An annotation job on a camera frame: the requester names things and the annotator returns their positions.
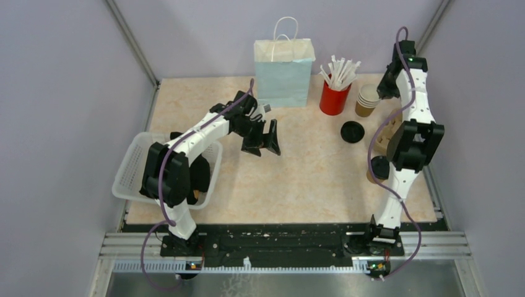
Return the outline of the brown paper coffee cup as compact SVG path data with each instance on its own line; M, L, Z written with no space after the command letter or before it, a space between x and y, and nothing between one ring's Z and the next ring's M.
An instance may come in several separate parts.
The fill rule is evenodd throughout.
M386 179L374 176L373 172L371 171L367 171L366 177L367 177L367 180L369 180L369 182L374 183L374 184L383 183L386 181Z

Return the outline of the black plastic cup lid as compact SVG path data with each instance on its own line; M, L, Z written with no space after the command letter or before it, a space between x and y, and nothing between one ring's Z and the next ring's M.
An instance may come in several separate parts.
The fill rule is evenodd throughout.
M379 180L389 178L389 161L384 155L378 155L371 159L371 168L374 176Z

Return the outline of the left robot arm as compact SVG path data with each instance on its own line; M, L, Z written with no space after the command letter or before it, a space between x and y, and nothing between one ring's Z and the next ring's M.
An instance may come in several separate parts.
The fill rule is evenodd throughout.
M193 235L196 223L188 203L194 192L191 165L213 142L231 133L242 137L243 152L259 157L261 149L267 149L280 155L277 120L266 121L268 109L250 91L239 91L234 100L211 107L200 122L182 135L149 147L139 192L158 203L169 232L176 236L175 248L182 255L194 254L199 246Z

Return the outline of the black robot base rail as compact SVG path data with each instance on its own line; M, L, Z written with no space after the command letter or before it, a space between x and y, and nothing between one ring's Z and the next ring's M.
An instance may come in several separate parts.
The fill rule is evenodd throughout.
M192 269L237 267L249 258L255 267L350 267L358 257L370 256L381 262L393 256L409 254L410 235L425 239L446 231L443 222L423 223L422 230L404 223L392 246L372 243L369 226L364 223L288 224L288 225L199 225L197 234L187 243L172 235L153 233L148 241L140 234L144 225L127 226L116 244L105 240L104 253L116 249L116 255L134 259L134 268L145 270L147 260L187 260Z

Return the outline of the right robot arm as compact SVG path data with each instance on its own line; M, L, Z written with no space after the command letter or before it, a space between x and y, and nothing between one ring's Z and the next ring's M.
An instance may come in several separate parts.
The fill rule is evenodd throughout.
M363 247L371 255L379 255L388 244L396 243L410 188L430 163L445 134L444 125L436 123L430 111L427 72L427 61L417 56L414 41L398 41L376 89L380 99L399 98L402 108L392 115L393 119L400 117L401 122L386 149L386 200L379 213L372 216L368 234L363 238Z

